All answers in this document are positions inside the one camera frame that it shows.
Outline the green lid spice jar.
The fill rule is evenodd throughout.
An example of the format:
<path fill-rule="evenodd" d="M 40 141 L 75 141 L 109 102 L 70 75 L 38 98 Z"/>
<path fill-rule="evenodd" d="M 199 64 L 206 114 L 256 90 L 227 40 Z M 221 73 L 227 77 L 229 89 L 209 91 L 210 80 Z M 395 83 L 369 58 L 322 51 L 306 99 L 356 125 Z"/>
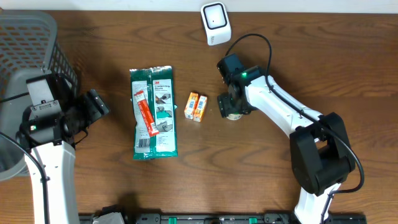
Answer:
<path fill-rule="evenodd" d="M 242 118 L 242 114 L 239 114 L 239 113 L 233 113 L 233 114 L 229 114 L 228 116 L 227 116 L 227 118 L 229 119 L 229 120 L 231 120 L 231 121 L 236 121 L 236 120 L 239 120 L 240 118 Z"/>

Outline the orange small box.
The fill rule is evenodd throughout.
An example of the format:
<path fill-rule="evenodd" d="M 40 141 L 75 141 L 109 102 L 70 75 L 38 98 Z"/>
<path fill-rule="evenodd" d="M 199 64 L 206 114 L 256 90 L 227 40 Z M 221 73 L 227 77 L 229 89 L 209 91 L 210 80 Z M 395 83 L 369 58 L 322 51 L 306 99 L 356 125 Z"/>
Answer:
<path fill-rule="evenodd" d="M 197 107 L 193 114 L 193 120 L 196 122 L 201 122 L 205 113 L 208 98 L 204 95 L 199 97 Z"/>
<path fill-rule="evenodd" d="M 186 118 L 193 119 L 193 115 L 194 115 L 198 100 L 199 100 L 199 94 L 191 92 L 188 97 L 186 107 L 184 109 L 184 115 Z"/>

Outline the red white snack stick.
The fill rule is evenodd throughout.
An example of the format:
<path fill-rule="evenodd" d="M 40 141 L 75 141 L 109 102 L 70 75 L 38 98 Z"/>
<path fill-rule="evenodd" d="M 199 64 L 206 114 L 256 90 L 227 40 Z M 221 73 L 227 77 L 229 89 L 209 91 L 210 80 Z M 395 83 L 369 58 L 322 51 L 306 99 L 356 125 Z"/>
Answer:
<path fill-rule="evenodd" d="M 148 102 L 145 98 L 145 94 L 143 90 L 139 90 L 134 94 L 134 99 L 137 102 L 139 110 L 141 112 L 142 118 L 144 120 L 144 124 L 147 128 L 147 132 L 150 137 L 158 135 L 160 132 L 155 124 L 155 120 L 150 112 L 150 108 Z"/>

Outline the green white snack bag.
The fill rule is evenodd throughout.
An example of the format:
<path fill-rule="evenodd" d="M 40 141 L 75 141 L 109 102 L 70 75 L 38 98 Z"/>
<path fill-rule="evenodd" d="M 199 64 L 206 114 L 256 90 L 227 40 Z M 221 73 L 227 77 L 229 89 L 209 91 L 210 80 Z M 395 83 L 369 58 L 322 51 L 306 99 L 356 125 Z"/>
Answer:
<path fill-rule="evenodd" d="M 129 72 L 136 120 L 133 158 L 177 157 L 172 67 L 131 69 Z"/>

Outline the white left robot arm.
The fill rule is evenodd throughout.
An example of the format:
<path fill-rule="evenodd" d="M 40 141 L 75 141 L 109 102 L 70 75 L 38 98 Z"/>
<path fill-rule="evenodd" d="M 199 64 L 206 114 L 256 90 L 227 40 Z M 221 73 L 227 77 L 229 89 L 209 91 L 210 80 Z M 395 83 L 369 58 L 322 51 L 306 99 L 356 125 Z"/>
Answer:
<path fill-rule="evenodd" d="M 51 73 L 26 81 L 31 105 L 18 137 L 25 146 L 36 223 L 79 223 L 74 184 L 75 135 L 106 116 L 110 108 L 94 89 L 77 96 L 73 80 Z"/>

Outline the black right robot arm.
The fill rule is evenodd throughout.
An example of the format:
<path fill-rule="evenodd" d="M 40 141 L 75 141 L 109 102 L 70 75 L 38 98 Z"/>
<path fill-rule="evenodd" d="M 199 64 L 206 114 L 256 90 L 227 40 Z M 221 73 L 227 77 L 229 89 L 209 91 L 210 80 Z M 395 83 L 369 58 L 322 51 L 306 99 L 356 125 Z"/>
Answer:
<path fill-rule="evenodd" d="M 342 118 L 301 104 L 264 69 L 246 68 L 236 54 L 222 58 L 217 68 L 228 86 L 217 97 L 222 117 L 234 120 L 259 110 L 289 138 L 300 197 L 291 216 L 276 217 L 286 223 L 353 223 L 350 216 L 329 212 L 334 194 L 356 168 Z"/>

